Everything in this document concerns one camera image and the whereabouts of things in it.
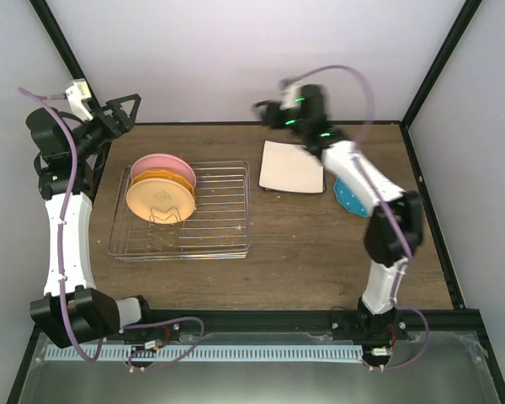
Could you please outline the plain white square plate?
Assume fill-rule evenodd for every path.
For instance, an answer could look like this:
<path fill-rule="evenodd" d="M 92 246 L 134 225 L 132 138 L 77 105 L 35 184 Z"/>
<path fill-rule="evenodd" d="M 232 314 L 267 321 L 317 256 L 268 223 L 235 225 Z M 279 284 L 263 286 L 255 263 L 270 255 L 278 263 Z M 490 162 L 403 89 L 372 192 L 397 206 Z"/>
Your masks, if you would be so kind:
<path fill-rule="evenodd" d="M 321 189 L 323 166 L 302 145 L 265 141 L 258 183 L 271 189 Z"/>

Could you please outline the orange dotted scalloped plate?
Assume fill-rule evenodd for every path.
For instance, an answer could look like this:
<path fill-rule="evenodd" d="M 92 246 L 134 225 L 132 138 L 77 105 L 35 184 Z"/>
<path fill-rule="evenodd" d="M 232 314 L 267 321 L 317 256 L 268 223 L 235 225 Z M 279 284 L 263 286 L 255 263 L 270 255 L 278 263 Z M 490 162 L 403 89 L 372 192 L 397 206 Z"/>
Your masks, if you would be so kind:
<path fill-rule="evenodd" d="M 179 173 L 172 171 L 172 170 L 167 170 L 167 169 L 152 169 L 152 170 L 146 170 L 143 173 L 138 174 L 137 176 L 133 177 L 131 179 L 131 185 L 135 185 L 139 183 L 140 181 L 147 180 L 147 179 L 154 179 L 154 178 L 164 178 L 164 179 L 169 179 L 174 181 L 175 183 L 179 183 L 180 185 L 184 186 L 191 194 L 193 197 L 195 197 L 194 194 L 194 186 L 193 184 L 190 183 L 184 176 L 180 175 Z"/>

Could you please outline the light orange round plate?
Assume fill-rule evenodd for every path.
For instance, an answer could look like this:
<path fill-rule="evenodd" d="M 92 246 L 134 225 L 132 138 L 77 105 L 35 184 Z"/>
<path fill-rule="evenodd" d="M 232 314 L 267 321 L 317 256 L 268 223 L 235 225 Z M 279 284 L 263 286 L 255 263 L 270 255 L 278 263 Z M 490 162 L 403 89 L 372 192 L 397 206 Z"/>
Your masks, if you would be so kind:
<path fill-rule="evenodd" d="M 166 178 L 149 178 L 131 185 L 125 201 L 134 215 L 162 225 L 185 221 L 195 210 L 193 194 Z"/>

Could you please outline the teal dotted scalloped plate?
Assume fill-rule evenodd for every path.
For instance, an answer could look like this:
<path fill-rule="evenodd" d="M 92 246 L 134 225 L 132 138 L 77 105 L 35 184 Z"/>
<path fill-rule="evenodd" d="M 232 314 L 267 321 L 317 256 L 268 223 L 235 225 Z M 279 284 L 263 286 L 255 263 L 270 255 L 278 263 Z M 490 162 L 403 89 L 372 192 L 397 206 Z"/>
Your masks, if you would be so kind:
<path fill-rule="evenodd" d="M 333 192 L 335 194 L 336 201 L 347 212 L 360 217 L 369 216 L 369 212 L 363 203 L 340 177 L 337 177 L 335 180 Z"/>

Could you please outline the floral square plate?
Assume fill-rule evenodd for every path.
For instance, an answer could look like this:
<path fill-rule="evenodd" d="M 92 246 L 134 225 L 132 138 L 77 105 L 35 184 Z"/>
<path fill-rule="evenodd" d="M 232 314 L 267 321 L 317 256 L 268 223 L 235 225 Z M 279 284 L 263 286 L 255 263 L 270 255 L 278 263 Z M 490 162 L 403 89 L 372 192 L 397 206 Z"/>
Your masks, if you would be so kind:
<path fill-rule="evenodd" d="M 323 186 L 321 189 L 316 190 L 298 190 L 298 189 L 271 189 L 263 186 L 259 186 L 262 191 L 265 192 L 276 192 L 283 194 L 305 194 L 305 195 L 315 195 L 315 194 L 324 194 L 326 191 L 326 187 Z"/>

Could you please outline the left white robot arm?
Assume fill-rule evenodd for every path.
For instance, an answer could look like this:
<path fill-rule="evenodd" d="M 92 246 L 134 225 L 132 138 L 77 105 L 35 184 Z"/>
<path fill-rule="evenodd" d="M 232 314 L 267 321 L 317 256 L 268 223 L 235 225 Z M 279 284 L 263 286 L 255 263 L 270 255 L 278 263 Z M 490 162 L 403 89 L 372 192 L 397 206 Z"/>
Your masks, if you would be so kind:
<path fill-rule="evenodd" d="M 61 112 L 38 97 L 41 107 L 25 124 L 39 149 L 34 160 L 38 189 L 50 225 L 49 269 L 43 298 L 31 302 L 35 325 L 59 348 L 111 337 L 121 329 L 149 338 L 155 319 L 141 296 L 122 300 L 99 291 L 89 252 L 89 221 L 100 179 L 88 159 L 103 159 L 112 141 L 131 131 L 141 97 L 108 101 L 83 118 Z"/>

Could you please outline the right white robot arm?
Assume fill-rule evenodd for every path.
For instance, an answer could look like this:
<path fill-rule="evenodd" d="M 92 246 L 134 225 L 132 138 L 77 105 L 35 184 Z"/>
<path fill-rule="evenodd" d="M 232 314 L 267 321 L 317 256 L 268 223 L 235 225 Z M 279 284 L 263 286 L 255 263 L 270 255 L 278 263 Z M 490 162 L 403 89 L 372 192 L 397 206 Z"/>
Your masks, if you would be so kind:
<path fill-rule="evenodd" d="M 395 319 L 402 277 L 423 243 L 419 193 L 390 181 L 364 156 L 357 141 L 329 120 L 322 86 L 290 84 L 280 100 L 262 100 L 252 108 L 262 125 L 298 137 L 305 151 L 342 181 L 368 215 L 364 247 L 371 264 L 358 301 L 357 328 L 365 338 L 379 337 Z"/>

